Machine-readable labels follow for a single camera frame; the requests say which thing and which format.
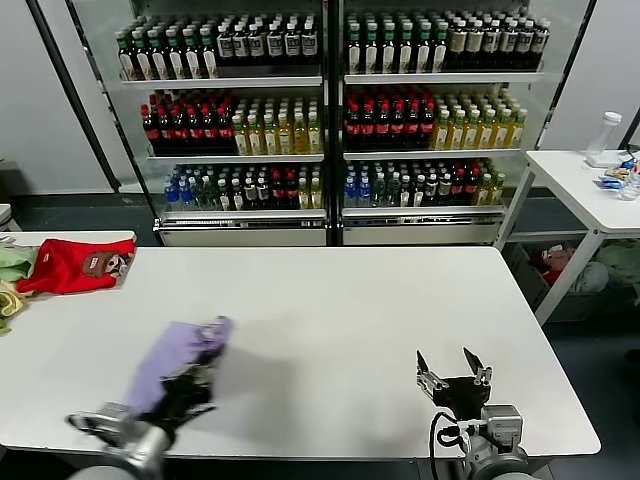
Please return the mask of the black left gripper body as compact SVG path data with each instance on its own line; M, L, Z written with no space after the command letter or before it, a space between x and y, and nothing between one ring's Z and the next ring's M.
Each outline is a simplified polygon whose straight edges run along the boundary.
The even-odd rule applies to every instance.
M211 371L185 367L162 381L164 395L149 412L149 423L175 433L184 424L215 409Z

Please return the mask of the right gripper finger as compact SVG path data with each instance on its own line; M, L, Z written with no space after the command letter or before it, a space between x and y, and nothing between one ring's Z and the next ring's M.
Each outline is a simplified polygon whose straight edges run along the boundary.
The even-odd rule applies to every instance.
M417 358L417 385L426 395L433 395L437 391L448 388L448 383L429 369L426 360L419 350L416 351Z
M490 366L485 366L480 358L466 347L463 348L466 361L474 374L475 385L489 385L492 379L493 370Z

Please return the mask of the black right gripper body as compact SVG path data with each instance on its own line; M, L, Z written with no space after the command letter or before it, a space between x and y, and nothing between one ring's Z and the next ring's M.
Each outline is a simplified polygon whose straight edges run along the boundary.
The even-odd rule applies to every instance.
M474 378L449 378L446 383L447 387L433 392L434 404L449 409L455 418L479 418L490 398L490 386L476 384Z

